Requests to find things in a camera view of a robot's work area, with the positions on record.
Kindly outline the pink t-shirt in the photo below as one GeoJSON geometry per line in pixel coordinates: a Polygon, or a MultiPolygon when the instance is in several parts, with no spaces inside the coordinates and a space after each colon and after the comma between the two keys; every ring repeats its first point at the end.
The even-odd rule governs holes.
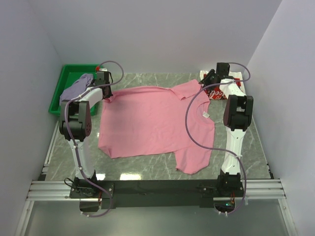
{"type": "Polygon", "coordinates": [[[98,148],[110,158],[172,152],[178,170],[195,174],[209,165],[214,144],[209,105],[196,80],[115,91],[102,103],[98,148]]]}

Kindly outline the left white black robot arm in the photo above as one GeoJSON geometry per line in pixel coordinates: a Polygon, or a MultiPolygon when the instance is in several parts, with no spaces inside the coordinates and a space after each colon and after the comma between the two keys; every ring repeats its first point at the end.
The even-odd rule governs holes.
{"type": "Polygon", "coordinates": [[[111,193],[98,182],[90,154],[88,137],[92,131],[91,107],[112,96],[112,75],[105,69],[96,68],[96,76],[86,74],[74,83],[63,96],[60,107],[59,131],[70,145],[75,178],[71,184],[73,198],[92,198],[111,193]]]}

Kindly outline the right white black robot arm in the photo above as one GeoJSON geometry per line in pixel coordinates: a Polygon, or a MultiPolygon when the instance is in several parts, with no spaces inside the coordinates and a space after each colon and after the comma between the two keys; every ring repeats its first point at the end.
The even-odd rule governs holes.
{"type": "Polygon", "coordinates": [[[216,192],[220,196],[242,196],[246,192],[246,176],[242,164],[243,140],[252,122],[253,97],[241,88],[242,79],[230,75],[230,62],[218,62],[216,69],[210,70],[199,82],[211,93],[219,90],[226,97],[223,124],[226,127],[225,157],[217,179],[216,192]]]}

